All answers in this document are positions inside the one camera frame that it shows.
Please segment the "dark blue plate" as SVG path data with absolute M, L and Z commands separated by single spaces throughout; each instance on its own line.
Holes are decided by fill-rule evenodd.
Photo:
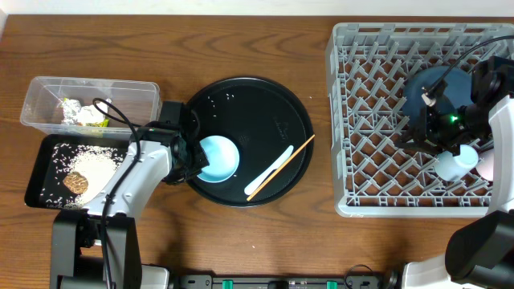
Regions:
M 426 106 L 422 99 L 423 87 L 431 86 L 446 70 L 448 66 L 431 67 L 419 71 L 410 77 L 403 88 L 406 102 L 402 106 L 402 113 L 409 118 L 408 125 L 413 127 L 418 123 L 420 110 Z M 471 76 L 465 71 L 454 68 L 444 79 L 447 83 L 444 95 L 455 108 L 468 106 L 471 101 Z

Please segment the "brown cookie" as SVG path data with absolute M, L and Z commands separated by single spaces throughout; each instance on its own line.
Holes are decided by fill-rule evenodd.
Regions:
M 69 173 L 63 179 L 63 184 L 75 195 L 85 193 L 88 189 L 87 178 L 76 171 Z

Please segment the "light blue plastic knife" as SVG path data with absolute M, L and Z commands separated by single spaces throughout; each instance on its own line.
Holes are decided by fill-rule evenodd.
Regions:
M 255 190 L 266 180 L 266 178 L 276 169 L 278 169 L 291 155 L 294 147 L 289 145 L 286 150 L 260 175 L 254 178 L 245 188 L 244 193 L 250 196 Z

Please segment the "light blue cup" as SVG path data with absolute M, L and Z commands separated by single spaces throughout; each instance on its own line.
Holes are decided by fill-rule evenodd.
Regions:
M 459 155 L 444 151 L 436 159 L 435 173 L 444 181 L 457 181 L 476 167 L 479 155 L 470 145 L 461 144 Z

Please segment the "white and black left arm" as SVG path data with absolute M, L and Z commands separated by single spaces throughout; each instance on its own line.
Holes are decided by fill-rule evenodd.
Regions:
M 157 186 L 181 184 L 209 162 L 198 114 L 167 101 L 156 121 L 132 129 L 128 152 L 108 184 L 80 210 L 61 210 L 51 235 L 52 288 L 167 288 L 169 269 L 145 265 L 137 219 Z

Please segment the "spilled white rice pile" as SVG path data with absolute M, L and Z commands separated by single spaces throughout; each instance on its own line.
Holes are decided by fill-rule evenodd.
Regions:
M 75 199 L 61 209 L 79 210 L 91 201 L 108 184 L 125 156 L 120 157 L 114 149 L 102 149 L 99 146 L 88 146 L 78 152 L 65 171 L 67 174 L 76 171 L 85 176 L 88 189 L 80 195 L 74 194 Z

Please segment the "grey dishwasher rack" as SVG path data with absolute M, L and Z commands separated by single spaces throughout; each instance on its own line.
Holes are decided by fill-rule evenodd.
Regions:
M 336 24 L 325 52 L 332 117 L 334 207 L 347 218 L 480 218 L 492 183 L 476 172 L 457 182 L 436 158 L 397 148 L 408 129 L 403 88 L 419 71 L 467 74 L 492 56 L 513 56 L 509 23 Z

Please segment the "clear plastic bin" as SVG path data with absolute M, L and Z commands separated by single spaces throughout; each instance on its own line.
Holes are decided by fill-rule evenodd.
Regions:
M 162 106 L 160 88 L 153 82 L 37 76 L 30 82 L 20 122 L 46 134 L 127 140 L 129 127 L 115 120 L 109 120 L 105 127 L 63 123 L 62 102 L 76 100 L 82 106 L 92 106 L 95 98 L 111 100 L 133 124 L 157 120 Z

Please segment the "light blue bowl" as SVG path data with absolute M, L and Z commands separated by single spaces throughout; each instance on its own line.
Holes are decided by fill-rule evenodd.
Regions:
M 239 167 L 239 150 L 224 136 L 208 136 L 200 145 L 209 162 L 198 174 L 198 178 L 208 183 L 220 183 L 228 180 Z

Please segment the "pink cup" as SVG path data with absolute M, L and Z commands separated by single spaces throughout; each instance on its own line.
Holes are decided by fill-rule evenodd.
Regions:
M 494 176 L 494 149 L 481 152 L 479 162 L 475 167 L 477 173 L 487 181 L 493 181 Z

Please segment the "black rectangular tray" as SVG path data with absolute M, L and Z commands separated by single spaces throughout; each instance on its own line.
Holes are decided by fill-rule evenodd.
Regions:
M 74 194 L 63 184 L 63 179 L 67 176 L 65 169 L 79 153 L 78 150 L 88 146 L 114 149 L 115 154 L 122 157 L 127 152 L 129 142 L 91 136 L 46 136 L 35 159 L 24 197 L 25 204 L 29 207 L 58 210 L 73 201 Z

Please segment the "foil snack wrapper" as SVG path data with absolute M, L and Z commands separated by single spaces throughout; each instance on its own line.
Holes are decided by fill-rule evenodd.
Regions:
M 63 120 L 61 121 L 61 124 L 78 125 L 76 123 L 75 117 L 80 108 L 83 107 L 81 103 L 78 100 L 64 98 L 61 102 L 60 107 L 63 109 Z

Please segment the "round black tray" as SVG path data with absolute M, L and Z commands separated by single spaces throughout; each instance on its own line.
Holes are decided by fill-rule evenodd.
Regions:
M 220 183 L 188 182 L 203 197 L 225 206 L 261 206 L 290 191 L 312 158 L 314 133 L 308 112 L 296 95 L 269 79 L 237 77 L 203 88 L 188 101 L 198 114 L 199 138 L 224 136 L 240 153 L 234 176 Z M 292 146 L 298 155 L 252 199 L 243 192 L 260 173 Z

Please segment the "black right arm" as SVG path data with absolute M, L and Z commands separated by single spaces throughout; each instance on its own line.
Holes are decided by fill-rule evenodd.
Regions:
M 443 255 L 408 263 L 401 288 L 513 286 L 513 61 L 492 56 L 466 75 L 418 73 L 404 90 L 409 128 L 396 146 L 436 156 L 435 173 L 457 182 L 475 170 L 492 183 L 487 213 L 457 230 Z

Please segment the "wooden chopstick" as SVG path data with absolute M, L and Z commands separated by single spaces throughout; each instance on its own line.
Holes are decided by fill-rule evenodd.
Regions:
M 292 155 L 276 170 L 274 170 L 266 180 L 258 187 L 254 193 L 247 197 L 247 201 L 252 200 L 279 172 L 281 172 L 289 162 L 291 162 L 315 137 L 315 134 L 310 136 Z

